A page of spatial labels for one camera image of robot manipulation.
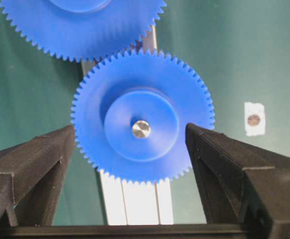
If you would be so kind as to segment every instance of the green surface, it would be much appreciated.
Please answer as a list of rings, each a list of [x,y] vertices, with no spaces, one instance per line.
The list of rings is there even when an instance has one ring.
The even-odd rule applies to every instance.
[[[0,150],[70,123],[80,64],[43,54],[19,36],[0,9]],[[74,150],[56,225],[102,225],[104,217],[91,166]]]
[[[158,46],[199,72],[216,130],[290,156],[290,1],[166,0]],[[0,150],[69,124],[81,66],[30,46],[0,10]],[[265,136],[246,137],[244,102],[265,106]],[[105,223],[98,176],[75,149],[56,225]],[[171,183],[175,223],[205,221],[190,171]]]
[[[204,79],[215,130],[290,156],[290,1],[166,2],[156,27],[158,47]],[[244,102],[265,106],[266,135],[245,135]],[[175,223],[204,222],[192,172],[173,181],[171,192]]]

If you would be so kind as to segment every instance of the blue gear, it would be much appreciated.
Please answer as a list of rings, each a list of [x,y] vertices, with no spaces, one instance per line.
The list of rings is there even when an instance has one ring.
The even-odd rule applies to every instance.
[[[164,0],[1,0],[26,41],[63,60],[99,60],[146,36]]]
[[[189,122],[214,128],[207,87],[187,64],[162,53],[119,53],[84,77],[74,95],[76,141],[93,167],[122,180],[158,182],[191,167],[185,145]],[[132,125],[149,123],[147,138]]]

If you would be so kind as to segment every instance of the clamp jaw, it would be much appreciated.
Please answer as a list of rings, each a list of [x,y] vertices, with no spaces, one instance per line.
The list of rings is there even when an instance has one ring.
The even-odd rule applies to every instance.
[[[290,158],[189,124],[186,144],[208,223],[290,239]]]
[[[193,124],[186,144],[206,225],[50,227],[73,151],[68,126],[0,151],[0,239],[290,239],[290,158]]]

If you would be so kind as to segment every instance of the spur gear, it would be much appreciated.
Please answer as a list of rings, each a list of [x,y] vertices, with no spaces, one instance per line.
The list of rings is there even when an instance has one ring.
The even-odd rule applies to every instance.
[[[146,36],[164,0],[1,0],[11,26],[44,53],[99,60]]]
[[[84,77],[72,107],[81,152],[122,180],[158,182],[188,171],[185,127],[214,128],[214,107],[187,64],[149,51],[119,53]]]

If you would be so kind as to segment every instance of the sticker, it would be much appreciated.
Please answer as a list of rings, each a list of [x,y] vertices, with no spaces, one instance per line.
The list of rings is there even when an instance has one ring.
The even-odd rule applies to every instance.
[[[245,102],[245,130],[247,136],[264,135],[266,133],[264,105]]]

